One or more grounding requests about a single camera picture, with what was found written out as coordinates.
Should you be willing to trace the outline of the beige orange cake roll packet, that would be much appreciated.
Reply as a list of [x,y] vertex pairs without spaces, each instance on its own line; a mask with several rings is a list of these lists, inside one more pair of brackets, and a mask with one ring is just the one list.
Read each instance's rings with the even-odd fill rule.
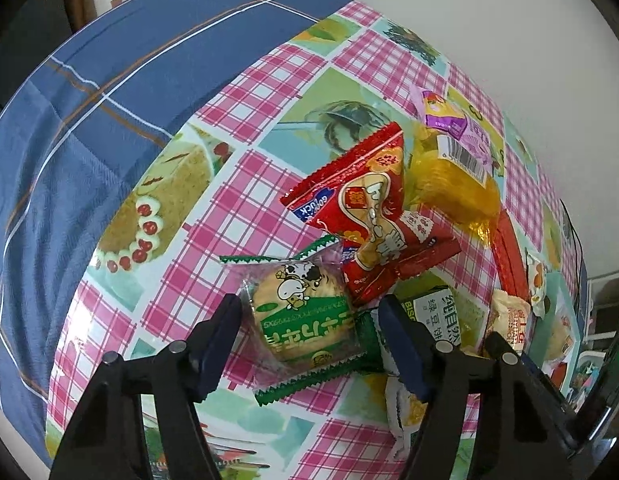
[[527,341],[527,323],[531,306],[518,296],[509,295],[501,289],[492,294],[491,308],[487,319],[485,336],[492,332],[503,336],[513,351],[521,356]]

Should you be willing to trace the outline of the round cookie green-edged wrapper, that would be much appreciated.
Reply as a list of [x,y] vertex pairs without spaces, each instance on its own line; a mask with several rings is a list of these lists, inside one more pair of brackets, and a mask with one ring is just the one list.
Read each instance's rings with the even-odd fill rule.
[[220,261],[239,280],[260,405],[352,373],[383,370],[371,313],[354,306],[341,270],[343,247],[325,235],[288,257]]

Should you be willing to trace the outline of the small red candy packet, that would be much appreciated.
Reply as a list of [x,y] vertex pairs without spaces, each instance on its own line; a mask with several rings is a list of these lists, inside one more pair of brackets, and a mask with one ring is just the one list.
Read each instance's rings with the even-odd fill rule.
[[567,362],[561,361],[553,368],[550,380],[557,389],[561,389],[565,376],[567,376]]

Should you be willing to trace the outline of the cream bun in tray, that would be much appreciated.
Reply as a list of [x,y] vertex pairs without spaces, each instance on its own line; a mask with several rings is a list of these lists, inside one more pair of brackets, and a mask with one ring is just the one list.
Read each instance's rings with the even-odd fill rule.
[[574,336],[570,317],[565,312],[555,314],[548,339],[545,362],[562,361],[574,346]]

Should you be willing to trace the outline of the white tray with teal rim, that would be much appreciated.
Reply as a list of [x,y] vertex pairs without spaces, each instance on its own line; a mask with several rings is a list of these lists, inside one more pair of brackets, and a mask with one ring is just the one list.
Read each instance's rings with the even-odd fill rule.
[[543,316],[531,315],[529,341],[525,352],[532,361],[568,396],[575,372],[582,331],[577,322],[574,302],[560,272],[546,275]]

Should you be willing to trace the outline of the green white biscuit packet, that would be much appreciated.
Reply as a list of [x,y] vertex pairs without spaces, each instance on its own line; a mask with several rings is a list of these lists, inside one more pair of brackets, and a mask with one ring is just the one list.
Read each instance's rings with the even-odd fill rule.
[[[435,286],[426,292],[396,292],[410,322],[422,323],[435,341],[447,341],[454,347],[461,344],[461,330],[455,295],[447,286]],[[397,377],[399,370],[391,349],[389,338],[380,324],[379,308],[371,312],[379,340],[381,359],[387,374]]]

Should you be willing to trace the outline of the pale green illustrated snack packet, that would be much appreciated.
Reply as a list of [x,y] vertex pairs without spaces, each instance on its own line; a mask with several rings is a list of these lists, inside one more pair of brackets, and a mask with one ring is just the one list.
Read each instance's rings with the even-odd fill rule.
[[533,313],[538,318],[544,318],[546,315],[546,274],[547,269],[541,258],[531,252],[530,249],[525,251],[525,262],[527,270],[527,284],[529,284],[530,305]]

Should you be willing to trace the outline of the red dotted wafer packet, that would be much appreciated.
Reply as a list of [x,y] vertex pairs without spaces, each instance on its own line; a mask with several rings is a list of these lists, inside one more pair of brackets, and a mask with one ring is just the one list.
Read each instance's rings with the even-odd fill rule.
[[518,240],[505,208],[501,208],[499,216],[491,222],[491,247],[501,289],[510,296],[529,300],[529,283]]

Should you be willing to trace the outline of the yellow cake clear wrapper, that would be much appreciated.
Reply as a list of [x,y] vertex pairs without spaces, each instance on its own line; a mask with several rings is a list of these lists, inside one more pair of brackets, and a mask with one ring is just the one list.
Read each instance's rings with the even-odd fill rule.
[[405,170],[404,206],[435,209],[457,228],[487,244],[500,214],[494,178],[459,141],[417,125],[415,145]]

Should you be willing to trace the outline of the pink checkered picture tablecloth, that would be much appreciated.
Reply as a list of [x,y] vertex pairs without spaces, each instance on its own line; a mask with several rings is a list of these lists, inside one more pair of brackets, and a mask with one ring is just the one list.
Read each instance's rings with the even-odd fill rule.
[[[239,280],[222,256],[291,257],[323,235],[285,211],[282,195],[379,129],[398,122],[413,154],[417,84],[458,105],[491,141],[490,175],[521,256],[535,252],[576,297],[571,226],[547,171],[511,120],[461,68],[409,28],[356,1],[307,27],[236,75],[197,110],[148,167],[105,230],[79,282],[52,366],[46,448],[53,460],[96,361],[157,353],[212,315]],[[487,244],[431,211],[458,255],[399,283],[447,286],[461,347],[485,335],[500,286]],[[387,422],[387,374],[352,373],[260,408],[244,333],[210,403],[196,407],[224,479],[396,479],[402,460]]]

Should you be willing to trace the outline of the red cartoon snack packet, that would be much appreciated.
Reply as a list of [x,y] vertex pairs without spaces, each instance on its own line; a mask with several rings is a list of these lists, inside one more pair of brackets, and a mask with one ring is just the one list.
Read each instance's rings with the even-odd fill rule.
[[280,198],[300,221],[341,240],[341,270],[356,307],[461,250],[431,211],[404,208],[403,169],[403,130],[391,122]]

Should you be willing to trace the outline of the blue plaid cloth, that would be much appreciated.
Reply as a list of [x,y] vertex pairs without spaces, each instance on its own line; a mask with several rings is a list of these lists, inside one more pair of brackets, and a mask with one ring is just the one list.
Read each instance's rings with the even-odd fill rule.
[[54,352],[120,204],[244,68],[347,0],[128,0],[61,44],[0,114],[0,408],[38,457]]

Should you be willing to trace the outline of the purple pink snack packet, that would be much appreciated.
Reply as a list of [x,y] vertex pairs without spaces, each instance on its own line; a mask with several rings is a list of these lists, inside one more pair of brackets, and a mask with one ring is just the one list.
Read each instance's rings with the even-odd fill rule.
[[491,141],[483,128],[458,105],[418,86],[409,89],[416,116],[425,127],[449,134],[479,162],[492,162]]

